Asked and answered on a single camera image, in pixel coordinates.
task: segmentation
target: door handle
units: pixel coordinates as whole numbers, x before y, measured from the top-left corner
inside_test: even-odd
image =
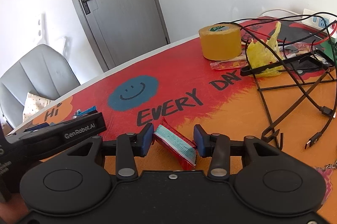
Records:
[[[87,1],[90,1],[90,0],[81,0],[81,3],[83,5],[83,9],[84,9],[84,12],[86,15],[90,14],[90,9],[89,9],[89,6],[87,4]]]

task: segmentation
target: power outlet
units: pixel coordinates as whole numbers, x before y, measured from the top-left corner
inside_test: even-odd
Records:
[[[312,10],[309,10],[309,9],[304,9],[303,11],[303,14],[304,15],[311,15],[311,14],[315,14],[317,12],[314,12]],[[327,14],[322,14],[321,15],[324,20],[322,18],[318,18],[318,17],[311,17],[311,18],[308,18],[306,20],[303,20],[302,23],[303,24],[306,24],[306,25],[309,25],[313,28],[316,28],[318,30],[321,30],[323,28],[325,28],[325,23],[328,25],[329,23],[332,23],[333,21],[336,21],[337,18],[334,17],[334,16],[330,16],[330,15],[327,15]],[[334,29],[332,27],[329,27],[329,33],[331,33]],[[332,38],[336,39],[337,38],[337,31],[331,35]]]

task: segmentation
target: red snack package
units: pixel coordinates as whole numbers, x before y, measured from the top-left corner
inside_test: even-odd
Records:
[[[197,147],[194,142],[170,126],[163,117],[161,124],[154,132],[154,139],[166,147],[184,170],[192,170],[197,160]]]

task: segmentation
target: roll of tape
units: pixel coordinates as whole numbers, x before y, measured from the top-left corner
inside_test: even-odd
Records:
[[[203,56],[212,61],[230,60],[241,54],[240,28],[216,24],[199,30]]]

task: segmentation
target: door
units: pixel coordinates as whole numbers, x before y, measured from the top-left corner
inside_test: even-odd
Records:
[[[109,69],[166,45],[155,0],[79,0]]]

